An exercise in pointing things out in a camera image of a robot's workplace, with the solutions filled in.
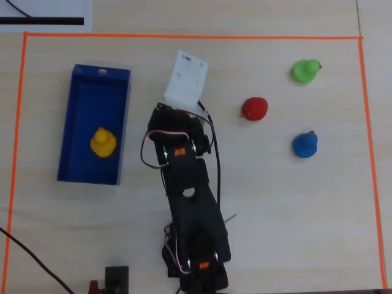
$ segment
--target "blue box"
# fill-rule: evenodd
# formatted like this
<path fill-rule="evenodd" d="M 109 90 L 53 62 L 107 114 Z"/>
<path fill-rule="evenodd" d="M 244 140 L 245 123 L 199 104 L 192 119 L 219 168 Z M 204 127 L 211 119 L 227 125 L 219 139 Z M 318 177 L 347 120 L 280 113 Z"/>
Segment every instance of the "blue box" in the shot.
<path fill-rule="evenodd" d="M 76 64 L 72 71 L 58 181 L 119 184 L 130 91 L 130 70 Z M 99 127 L 117 139 L 109 157 L 90 140 Z"/>

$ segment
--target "wire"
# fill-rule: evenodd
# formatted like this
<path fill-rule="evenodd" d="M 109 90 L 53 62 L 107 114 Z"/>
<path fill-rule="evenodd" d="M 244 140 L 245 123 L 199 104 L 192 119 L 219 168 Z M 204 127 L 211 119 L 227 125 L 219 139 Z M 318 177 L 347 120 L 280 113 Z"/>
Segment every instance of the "wire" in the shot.
<path fill-rule="evenodd" d="M 176 255 L 175 255 L 175 257 L 176 257 L 176 263 L 177 263 L 177 265 L 178 265 L 178 269 L 179 269 L 179 271 L 182 272 L 183 274 L 190 274 L 190 271 L 184 271 L 184 270 L 182 269 L 181 264 L 179 263 L 178 251 L 177 251 L 177 234 L 176 234 L 176 233 L 174 234 L 174 238 L 175 238 L 175 244 L 176 244 L 176 247 L 175 247 Z"/>
<path fill-rule="evenodd" d="M 33 19 L 33 17 L 30 14 L 27 14 L 23 10 L 19 9 L 14 3 L 12 3 L 10 0 L 6 0 L 6 3 L 10 4 L 15 10 L 19 11 L 22 13 L 24 16 Z"/>
<path fill-rule="evenodd" d="M 143 148 L 144 148 L 144 145 L 145 145 L 145 141 L 146 141 L 146 139 L 147 139 L 147 137 L 148 136 L 150 136 L 152 133 L 163 133 L 163 134 L 167 134 L 167 135 L 185 135 L 187 138 L 188 138 L 188 140 L 189 140 L 189 136 L 188 136 L 188 134 L 187 133 L 185 133 L 185 132 L 178 132 L 178 131 L 167 131 L 167 130 L 150 130 L 149 132 L 146 132 L 146 134 L 145 134 L 145 136 L 144 136 L 144 138 L 143 138 L 143 141 L 141 141 L 141 147 L 140 147 L 140 159 L 141 159 L 141 161 L 145 164 L 145 165 L 147 165 L 148 167 L 151 167 L 151 168 L 153 168 L 153 169 L 156 169 L 156 170 L 158 170 L 158 169 L 160 169 L 160 168 L 162 168 L 162 167 L 165 167 L 165 166 L 167 166 L 168 164 L 161 164 L 161 165 L 159 165 L 159 166 L 156 166 L 156 165 L 152 165 L 152 164 L 148 164 L 147 162 L 145 162 L 145 160 L 143 159 Z"/>
<path fill-rule="evenodd" d="M 199 101 L 197 102 L 198 106 L 205 111 L 206 108 L 204 105 Z M 221 208 L 221 159 L 219 158 L 219 151 L 218 151 L 218 143 L 216 140 L 216 133 L 215 133 L 215 127 L 213 123 L 213 119 L 211 118 L 211 115 L 208 114 L 208 120 L 210 122 L 210 126 L 212 126 L 211 130 L 213 130 L 213 142 L 214 142 L 214 147 L 215 147 L 215 155 L 216 155 L 216 165 L 217 165 L 217 195 L 216 195 L 216 202 L 218 205 L 218 208 Z"/>
<path fill-rule="evenodd" d="M 171 257 L 172 257 L 172 259 L 173 259 L 175 265 L 177 265 L 176 259 L 175 259 L 174 255 L 173 255 L 173 252 L 172 252 L 172 250 L 170 249 L 169 245 L 167 244 L 166 237 L 168 237 L 168 236 L 169 236 L 169 233 L 167 233 L 167 234 L 165 235 L 165 247 L 166 247 L 167 250 L 169 251 L 169 253 L 170 253 L 170 255 L 171 255 Z"/>
<path fill-rule="evenodd" d="M 56 276 L 50 269 L 48 269 L 41 261 L 40 259 L 31 252 L 30 249 L 28 249 L 25 245 L 23 245 L 19 240 L 17 240 L 15 237 L 13 237 L 10 233 L 5 231 L 3 228 L 0 227 L 0 232 L 5 234 L 8 238 L 10 238 L 13 242 L 17 243 L 24 251 L 26 251 L 38 264 L 41 268 L 43 268 L 44 271 L 46 271 L 53 279 L 59 282 L 60 285 L 64 287 L 64 289 L 67 290 L 69 294 L 75 294 L 68 286 L 66 283 L 64 283 L 58 276 Z"/>
<path fill-rule="evenodd" d="M 160 169 L 160 178 L 162 179 L 162 184 L 164 185 L 165 192 L 167 195 L 167 188 L 166 188 L 166 183 L 165 183 L 165 179 L 164 179 L 164 171 L 162 169 Z"/>

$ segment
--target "white paper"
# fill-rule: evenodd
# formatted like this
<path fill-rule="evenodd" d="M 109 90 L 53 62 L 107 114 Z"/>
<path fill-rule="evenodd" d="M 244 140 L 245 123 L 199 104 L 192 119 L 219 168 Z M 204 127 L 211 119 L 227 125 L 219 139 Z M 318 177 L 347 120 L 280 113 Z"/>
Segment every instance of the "white paper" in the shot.
<path fill-rule="evenodd" d="M 83 17 L 85 24 L 0 24 L 0 32 L 91 32 L 92 0 L 12 0 L 32 17 Z M 0 17 L 24 17 L 5 1 L 0 1 Z"/>

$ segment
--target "orange tape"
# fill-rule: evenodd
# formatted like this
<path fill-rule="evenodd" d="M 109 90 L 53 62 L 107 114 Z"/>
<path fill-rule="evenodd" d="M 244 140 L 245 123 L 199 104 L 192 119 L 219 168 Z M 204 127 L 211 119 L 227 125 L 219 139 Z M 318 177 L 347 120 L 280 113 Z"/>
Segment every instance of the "orange tape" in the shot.
<path fill-rule="evenodd" d="M 19 71 L 17 117 L 15 120 L 15 135 L 13 136 L 11 188 L 10 188 L 10 202 L 9 202 L 9 207 L 8 207 L 8 223 L 7 223 L 7 232 L 8 233 L 11 233 L 12 211 L 13 211 L 13 194 L 15 191 L 15 175 L 17 172 L 19 118 L 20 118 L 20 104 L 21 104 L 21 100 L 22 100 L 23 73 L 25 71 L 26 42 L 27 42 L 27 32 L 24 32 L 23 33 L 23 44 L 22 44 L 22 57 L 20 60 L 20 71 Z M 2 271 L 1 294 L 5 294 L 5 292 L 6 292 L 9 251 L 10 251 L 10 239 L 7 237 L 6 238 L 6 251 L 4 253 L 4 267 L 3 267 L 3 271 Z"/>
<path fill-rule="evenodd" d="M 203 36 L 203 35 L 160 35 L 160 34 L 77 34 L 58 32 L 28 32 L 35 37 L 114 37 L 152 39 L 209 39 L 209 40 L 359 40 L 362 36 Z"/>
<path fill-rule="evenodd" d="M 377 238 L 378 238 L 378 242 L 379 242 L 379 259 L 380 259 L 381 281 L 382 281 L 383 289 L 386 289 L 386 275 L 385 275 L 384 251 L 383 251 L 383 242 L 382 242 L 379 192 L 377 189 L 377 177 L 375 176 L 375 163 L 374 163 L 374 152 L 373 152 L 373 141 L 372 141 L 372 129 L 371 129 L 371 125 L 370 125 L 368 91 L 366 89 L 365 66 L 364 66 L 364 62 L 363 62 L 362 41 L 360 39 L 358 39 L 358 50 L 360 52 L 362 91 L 363 91 L 363 100 L 364 100 L 364 104 L 365 104 L 367 140 L 369 141 L 370 163 L 371 163 L 371 167 L 372 167 L 375 221 L 376 221 L 376 225 L 377 225 Z"/>
<path fill-rule="evenodd" d="M 377 223 L 377 237 L 379 244 L 379 259 L 380 259 L 380 270 L 382 278 L 382 287 L 386 289 L 386 276 L 385 276 L 385 265 L 384 265 L 384 254 L 383 254 L 383 241 L 382 241 L 382 229 L 380 220 L 380 205 L 379 196 L 377 190 L 377 178 L 375 174 L 375 163 L 374 163 L 374 152 L 372 143 L 372 131 L 370 124 L 369 115 L 369 104 L 368 104 L 368 94 L 366 91 L 366 79 L 364 71 L 363 62 L 363 50 L 362 50 L 362 36 L 187 36 L 187 35 L 159 35 L 159 34 L 74 34 L 74 33 L 43 33 L 43 32 L 24 32 L 23 33 L 23 45 L 22 54 L 20 62 L 20 73 L 19 73 L 19 87 L 18 87 L 18 100 L 17 100 L 17 114 L 15 120 L 15 135 L 13 141 L 13 157 L 12 157 L 12 176 L 11 176 L 11 187 L 10 187 L 10 200 L 9 200 L 9 210 L 8 210 L 8 223 L 7 232 L 11 232 L 12 227 L 12 213 L 13 213 L 13 198 L 15 192 L 15 176 L 17 170 L 17 154 L 18 154 L 18 137 L 19 137 L 19 123 L 20 123 L 20 108 L 21 108 L 21 98 L 22 98 L 22 88 L 23 88 L 23 74 L 25 71 L 25 59 L 26 59 L 26 42 L 28 36 L 36 37 L 116 37 L 116 38 L 155 38 L 155 39 L 209 39 L 209 40 L 357 40 L 358 49 L 360 55 L 360 65 L 361 65 L 361 77 L 362 77 L 362 87 L 363 87 L 363 98 L 364 107 L 366 113 L 366 127 L 367 127 L 367 138 L 369 141 L 369 152 L 371 159 L 371 169 L 372 169 L 372 180 L 373 180 L 373 190 L 374 190 L 374 205 L 375 205 L 375 216 Z M 6 292 L 6 281 L 7 281 L 7 269 L 9 260 L 9 247 L 10 239 L 6 238 L 6 249 L 4 253 L 4 267 L 2 274 L 2 285 L 1 294 Z"/>

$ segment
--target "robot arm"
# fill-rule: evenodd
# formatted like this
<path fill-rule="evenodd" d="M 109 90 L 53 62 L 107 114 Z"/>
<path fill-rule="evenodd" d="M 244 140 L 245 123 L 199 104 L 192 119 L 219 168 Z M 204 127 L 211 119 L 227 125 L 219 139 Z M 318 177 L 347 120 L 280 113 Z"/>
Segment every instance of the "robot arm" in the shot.
<path fill-rule="evenodd" d="M 169 277 L 179 277 L 181 289 L 189 293 L 215 293 L 226 288 L 223 263 L 231 259 L 227 231 L 209 188 L 205 161 L 210 153 L 208 137 L 198 118 L 181 110 L 157 104 L 148 131 L 184 132 L 186 136 L 153 133 L 158 161 L 170 205 L 172 223 L 162 256 Z M 184 190 L 194 189 L 190 197 Z"/>

